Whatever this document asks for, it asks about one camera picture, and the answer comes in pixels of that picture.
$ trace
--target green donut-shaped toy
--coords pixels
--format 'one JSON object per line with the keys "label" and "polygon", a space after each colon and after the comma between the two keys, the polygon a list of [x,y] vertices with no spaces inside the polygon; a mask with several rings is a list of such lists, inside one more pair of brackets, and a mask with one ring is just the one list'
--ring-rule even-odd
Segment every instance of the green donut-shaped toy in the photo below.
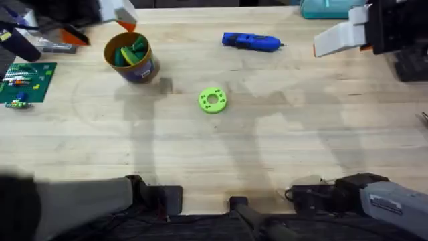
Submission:
{"label": "green donut-shaped toy", "polygon": [[[217,98],[217,102],[208,102],[209,97]],[[226,93],[220,88],[208,88],[199,94],[199,106],[208,114],[217,114],[226,108]]]}

